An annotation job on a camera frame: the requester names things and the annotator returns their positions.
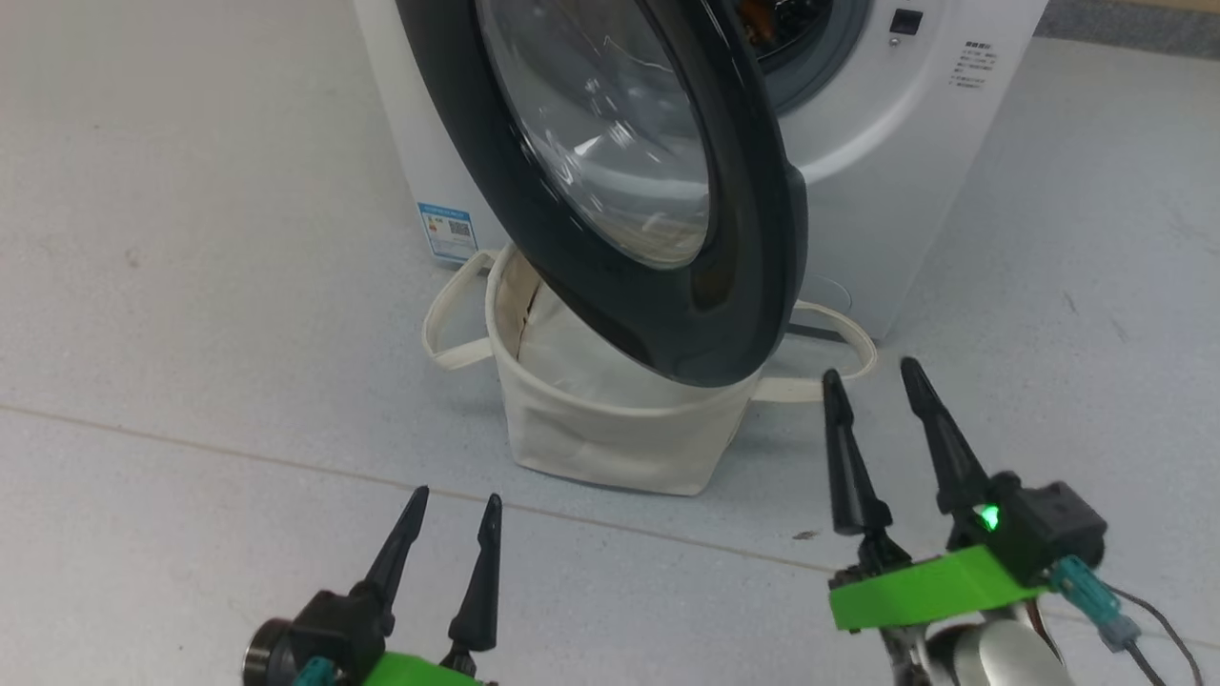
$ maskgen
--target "robotic arm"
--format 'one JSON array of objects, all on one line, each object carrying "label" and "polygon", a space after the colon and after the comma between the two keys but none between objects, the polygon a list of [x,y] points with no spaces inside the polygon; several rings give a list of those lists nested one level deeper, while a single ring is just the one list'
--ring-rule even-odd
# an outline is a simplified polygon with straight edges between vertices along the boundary
[{"label": "robotic arm", "polygon": [[[1105,551],[1105,521],[1066,483],[1028,488],[1010,471],[987,476],[920,364],[902,361],[911,410],[924,422],[941,513],[953,518],[946,553],[911,557],[886,532],[889,507],[869,478],[838,372],[824,380],[826,455],[834,531],[860,536],[858,561],[830,581],[839,630],[876,630],[898,686],[1070,686],[1038,597],[1061,593],[1098,626],[1111,651],[1128,651],[1163,684],[1136,647],[1139,630],[1092,574]],[[295,619],[255,634],[244,686],[478,686],[472,653],[497,642],[503,504],[493,494],[478,531],[479,555],[449,626],[439,664],[386,652],[393,605],[428,488],[420,487],[365,579],[346,596],[320,591]],[[933,624],[972,616],[928,635]],[[1179,642],[1202,684],[1198,665]]]}]

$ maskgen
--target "floor seam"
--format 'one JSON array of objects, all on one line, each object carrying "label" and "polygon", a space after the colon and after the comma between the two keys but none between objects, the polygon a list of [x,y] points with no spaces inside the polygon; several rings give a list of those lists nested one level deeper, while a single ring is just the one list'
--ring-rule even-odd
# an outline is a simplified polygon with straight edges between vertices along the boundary
[{"label": "floor seam", "polygon": [[[389,486],[389,487],[396,488],[399,491],[412,491],[412,489],[415,489],[415,488],[417,488],[420,486],[420,485],[406,483],[404,481],[399,481],[399,480],[395,480],[395,478],[387,478],[387,477],[382,477],[382,476],[372,476],[372,475],[367,475],[367,474],[360,474],[360,472],[356,472],[356,471],[345,471],[345,470],[340,470],[340,469],[326,468],[326,466],[312,465],[312,464],[306,464],[306,463],[295,463],[295,461],[292,461],[292,460],[288,460],[288,459],[284,459],[284,458],[272,458],[272,457],[268,457],[268,455],[260,455],[257,453],[250,453],[250,452],[246,452],[246,450],[237,450],[237,449],[232,449],[232,448],[223,448],[223,447],[218,447],[218,446],[210,446],[207,443],[201,443],[201,442],[198,442],[198,441],[189,441],[189,439],[185,439],[185,438],[174,438],[174,437],[171,437],[171,436],[161,436],[161,435],[157,435],[157,433],[150,433],[150,432],[146,432],[146,431],[139,431],[139,430],[128,428],[128,427],[124,427],[124,426],[112,426],[112,425],[101,424],[101,422],[96,422],[96,421],[92,421],[92,420],[87,420],[87,419],[70,417],[70,416],[57,415],[57,414],[48,413],[48,411],[43,411],[43,410],[34,410],[34,409],[29,409],[29,408],[21,408],[21,406],[16,406],[16,405],[10,405],[10,404],[6,404],[6,403],[0,403],[0,411],[6,411],[6,413],[11,413],[11,414],[17,414],[17,415],[24,415],[24,416],[41,419],[41,420],[46,420],[46,421],[55,421],[55,422],[70,424],[70,425],[83,427],[83,428],[90,428],[90,430],[95,430],[95,431],[104,431],[104,432],[107,432],[107,433],[117,433],[120,436],[126,436],[128,438],[139,438],[139,439],[144,439],[144,441],[152,441],[152,442],[156,442],[156,443],[166,443],[166,444],[170,444],[170,446],[177,446],[177,447],[188,448],[188,449],[192,449],[192,450],[200,450],[200,452],[204,452],[204,453],[214,453],[214,454],[218,454],[218,455],[224,455],[224,457],[229,457],[229,458],[250,460],[250,461],[254,461],[254,463],[260,463],[260,464],[266,464],[266,465],[272,465],[272,466],[281,466],[281,468],[287,468],[287,469],[295,469],[295,470],[310,471],[310,472],[321,474],[321,475],[325,475],[325,476],[337,476],[337,477],[340,477],[340,478],[348,478],[348,480],[354,480],[354,481],[362,481],[365,483],[375,483],[375,485],[379,485],[379,486]],[[487,502],[487,498],[484,498],[484,497],[471,496],[468,493],[462,493],[460,491],[450,491],[448,488],[429,487],[429,491],[431,491],[431,493],[433,496],[442,496],[442,497],[453,498],[453,499],[456,499],[456,500],[466,500],[466,502],[470,502],[470,503],[484,503],[484,502]],[[781,558],[781,557],[777,557],[777,555],[767,555],[767,554],[764,554],[764,553],[754,553],[754,552],[750,552],[750,551],[744,551],[744,549],[741,549],[741,548],[733,548],[733,547],[730,547],[730,546],[720,546],[720,544],[716,544],[716,543],[708,543],[705,541],[698,541],[698,540],[694,540],[694,538],[686,538],[686,537],[682,537],[682,536],[675,536],[675,535],[671,535],[671,533],[662,533],[662,532],[659,532],[659,531],[650,531],[650,530],[639,529],[639,527],[636,527],[636,526],[622,525],[622,524],[614,524],[614,522],[601,521],[601,520],[597,520],[597,519],[589,519],[589,518],[583,518],[583,516],[577,516],[577,515],[569,515],[569,514],[564,514],[564,513],[556,513],[556,511],[551,511],[551,510],[547,510],[547,509],[542,509],[542,508],[536,508],[536,507],[531,507],[531,505],[521,505],[521,504],[514,504],[514,503],[510,503],[510,502],[505,502],[504,503],[504,508],[508,509],[508,510],[516,510],[516,511],[522,511],[522,513],[529,513],[529,514],[536,514],[536,515],[540,515],[540,516],[548,516],[548,518],[559,519],[559,520],[564,520],[564,521],[571,521],[571,522],[576,522],[576,524],[586,524],[586,525],[589,525],[589,526],[598,526],[598,527],[603,527],[603,529],[610,529],[610,530],[614,530],[614,531],[622,531],[622,532],[626,532],[626,533],[636,533],[638,536],[647,536],[649,538],[655,538],[655,540],[660,540],[660,541],[669,541],[669,542],[672,542],[672,543],[682,543],[682,544],[687,544],[687,546],[694,546],[697,548],[704,548],[704,549],[709,549],[709,551],[716,551],[716,552],[721,552],[721,553],[728,553],[728,554],[733,554],[733,555],[739,555],[739,557],[748,558],[748,559],[755,559],[755,560],[769,561],[769,563],[780,564],[780,565],[784,565],[784,566],[792,566],[792,568],[804,569],[804,570],[809,570],[809,571],[816,571],[816,572],[824,574],[826,576],[833,576],[834,572],[838,571],[836,569],[832,569],[832,568],[828,568],[828,566],[825,566],[825,565],[817,565],[817,564],[811,564],[811,563],[803,563],[803,561],[799,561],[799,560],[793,560],[793,559],[788,559],[788,558]],[[1046,610],[1044,609],[1042,612],[1047,616],[1053,616],[1055,619],[1060,619],[1060,620],[1064,620],[1064,621],[1071,621],[1071,623],[1080,624],[1080,625],[1083,625],[1083,626],[1092,626],[1092,624],[1087,619],[1077,616],[1077,615],[1072,615],[1072,614],[1068,614],[1068,613],[1061,613],[1061,612],[1058,612],[1058,610]],[[1165,641],[1170,640],[1168,635],[1165,635],[1164,632],[1160,632],[1160,631],[1143,631],[1143,636],[1154,637],[1154,638],[1161,638],[1161,640],[1165,640]],[[1204,640],[1200,640],[1200,638],[1190,638],[1190,637],[1186,637],[1186,636],[1182,636],[1182,640],[1186,643],[1190,643],[1190,644],[1192,644],[1194,647],[1208,648],[1208,649],[1213,649],[1213,651],[1220,651],[1220,643],[1214,643],[1214,642],[1204,641]]]}]

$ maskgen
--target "washing machine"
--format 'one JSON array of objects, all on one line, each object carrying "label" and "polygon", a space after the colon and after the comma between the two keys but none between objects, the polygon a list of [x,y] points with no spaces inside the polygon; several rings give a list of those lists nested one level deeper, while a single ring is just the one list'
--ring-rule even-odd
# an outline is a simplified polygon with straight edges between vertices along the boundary
[{"label": "washing machine", "polygon": [[512,240],[620,350],[733,383],[795,298],[882,338],[1046,0],[355,0],[438,260]]}]

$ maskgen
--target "sticker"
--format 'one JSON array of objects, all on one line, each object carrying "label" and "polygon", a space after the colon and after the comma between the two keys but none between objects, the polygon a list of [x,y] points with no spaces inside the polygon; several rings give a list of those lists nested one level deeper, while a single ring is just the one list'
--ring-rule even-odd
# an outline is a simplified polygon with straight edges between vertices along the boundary
[{"label": "sticker", "polygon": [[992,51],[991,43],[967,40],[961,54],[958,55],[958,63],[953,66],[949,83],[958,88],[982,88],[991,72],[996,70],[998,57],[999,55]]},{"label": "sticker", "polygon": [[420,217],[433,255],[465,262],[478,251],[470,214],[420,203]]}]

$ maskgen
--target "green led light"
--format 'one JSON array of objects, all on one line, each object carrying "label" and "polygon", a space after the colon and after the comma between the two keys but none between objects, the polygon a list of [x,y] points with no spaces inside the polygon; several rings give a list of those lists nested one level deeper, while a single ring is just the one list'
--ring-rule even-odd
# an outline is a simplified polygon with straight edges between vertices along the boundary
[{"label": "green led light", "polygon": [[987,531],[996,531],[996,527],[999,526],[999,508],[996,505],[983,507],[983,509],[978,510],[978,516],[982,518]]}]

